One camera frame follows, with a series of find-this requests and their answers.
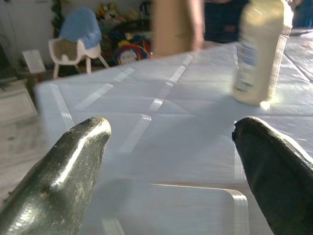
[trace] white tablecloth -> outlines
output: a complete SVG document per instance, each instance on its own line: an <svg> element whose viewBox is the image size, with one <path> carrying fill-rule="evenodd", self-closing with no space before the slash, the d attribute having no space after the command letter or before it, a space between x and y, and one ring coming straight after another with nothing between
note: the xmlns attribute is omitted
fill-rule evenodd
<svg viewBox="0 0 313 235"><path fill-rule="evenodd" d="M272 235L248 189L231 132L235 121L257 116L312 154L307 63L313 50L307 43L288 41L269 110L232 98L235 44L41 84L37 95L49 147L90 116L103 116L112 126L81 234L110 235L114 227L127 235Z"/></svg>

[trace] wooden floor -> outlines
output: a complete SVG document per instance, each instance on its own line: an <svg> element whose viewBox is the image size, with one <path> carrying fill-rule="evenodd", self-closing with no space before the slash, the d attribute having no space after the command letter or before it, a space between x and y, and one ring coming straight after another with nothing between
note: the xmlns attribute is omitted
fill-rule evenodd
<svg viewBox="0 0 313 235"><path fill-rule="evenodd" d="M0 205L47 149L39 116L0 123Z"/></svg>

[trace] wall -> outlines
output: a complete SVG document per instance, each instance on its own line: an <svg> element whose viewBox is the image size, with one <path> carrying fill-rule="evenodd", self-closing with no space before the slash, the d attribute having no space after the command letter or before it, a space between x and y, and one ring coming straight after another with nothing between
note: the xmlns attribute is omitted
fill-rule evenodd
<svg viewBox="0 0 313 235"><path fill-rule="evenodd" d="M121 13L127 13L130 7L139 8L142 0L111 0ZM96 9L100 2L110 0L70 0L70 5L63 8L64 16L77 6L87 6ZM0 43L4 45L11 64L17 64L21 51L38 49L45 63L51 62L47 42L52 38L50 9L51 0L11 0L5 3L0 0Z"/></svg>

